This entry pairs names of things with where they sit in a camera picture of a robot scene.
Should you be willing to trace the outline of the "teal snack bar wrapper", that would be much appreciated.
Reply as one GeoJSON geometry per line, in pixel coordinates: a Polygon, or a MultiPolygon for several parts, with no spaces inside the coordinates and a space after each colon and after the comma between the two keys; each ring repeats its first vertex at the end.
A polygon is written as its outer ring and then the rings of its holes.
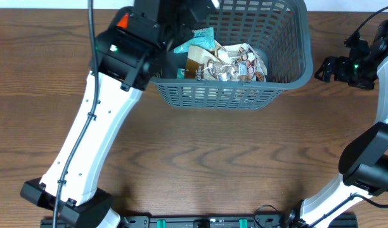
{"type": "Polygon", "coordinates": [[[174,48],[174,53],[187,53],[190,46],[198,46],[203,49],[215,48],[214,28],[201,28],[193,30],[193,38],[174,48]]]}

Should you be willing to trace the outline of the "brown white mushroom pouch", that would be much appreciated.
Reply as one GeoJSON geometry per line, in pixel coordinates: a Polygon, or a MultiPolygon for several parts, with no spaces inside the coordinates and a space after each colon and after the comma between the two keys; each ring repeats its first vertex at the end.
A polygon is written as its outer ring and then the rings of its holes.
{"type": "Polygon", "coordinates": [[[248,79],[247,69],[241,64],[227,64],[207,50],[190,46],[184,69],[184,79],[244,81],[248,79]]]}

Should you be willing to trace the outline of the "multicolour Kleenex tissue multipack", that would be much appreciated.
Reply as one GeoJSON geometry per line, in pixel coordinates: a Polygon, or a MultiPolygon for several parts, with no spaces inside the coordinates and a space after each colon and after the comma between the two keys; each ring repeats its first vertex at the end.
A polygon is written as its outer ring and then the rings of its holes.
{"type": "Polygon", "coordinates": [[[185,76],[185,69],[184,68],[178,68],[177,70],[177,79],[184,79],[185,76]]]}

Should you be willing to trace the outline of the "brown white coconut pouch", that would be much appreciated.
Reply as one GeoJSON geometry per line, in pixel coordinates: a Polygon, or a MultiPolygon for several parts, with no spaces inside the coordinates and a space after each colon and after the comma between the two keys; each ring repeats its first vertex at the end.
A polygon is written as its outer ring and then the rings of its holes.
{"type": "Polygon", "coordinates": [[[211,53],[227,64],[241,64],[247,69],[248,79],[236,82],[265,82],[268,70],[260,55],[247,43],[222,46],[215,41],[211,53]]]}

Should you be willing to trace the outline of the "orange spaghetti pasta packet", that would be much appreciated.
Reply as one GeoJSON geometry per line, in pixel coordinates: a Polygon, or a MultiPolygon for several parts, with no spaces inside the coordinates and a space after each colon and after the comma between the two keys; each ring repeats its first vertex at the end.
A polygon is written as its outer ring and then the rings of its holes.
{"type": "Polygon", "coordinates": [[[117,27],[121,29],[127,29],[129,21],[129,13],[126,13],[118,22],[117,27]]]}

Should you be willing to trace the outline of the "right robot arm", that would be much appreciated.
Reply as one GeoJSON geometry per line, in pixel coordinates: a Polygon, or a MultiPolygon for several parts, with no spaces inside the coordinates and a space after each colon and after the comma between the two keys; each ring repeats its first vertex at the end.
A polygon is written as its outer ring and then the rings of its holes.
{"type": "Polygon", "coordinates": [[[340,214],[373,196],[388,193],[388,20],[379,26],[372,44],[355,31],[344,41],[349,56],[325,58],[315,73],[324,82],[334,79],[351,87],[379,86],[375,123],[346,146],[338,174],[314,196],[294,208],[285,227],[328,227],[340,214]]]}

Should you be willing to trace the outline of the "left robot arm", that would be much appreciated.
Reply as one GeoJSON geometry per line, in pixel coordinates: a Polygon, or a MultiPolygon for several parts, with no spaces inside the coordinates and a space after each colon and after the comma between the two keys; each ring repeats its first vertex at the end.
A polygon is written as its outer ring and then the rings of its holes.
{"type": "Polygon", "coordinates": [[[98,187],[108,152],[128,113],[153,77],[163,73],[168,52],[193,36],[194,26],[219,1],[136,1],[118,10],[108,28],[91,33],[91,71],[84,97],[54,163],[24,183],[21,197],[51,210],[42,227],[130,227],[98,187]]]}

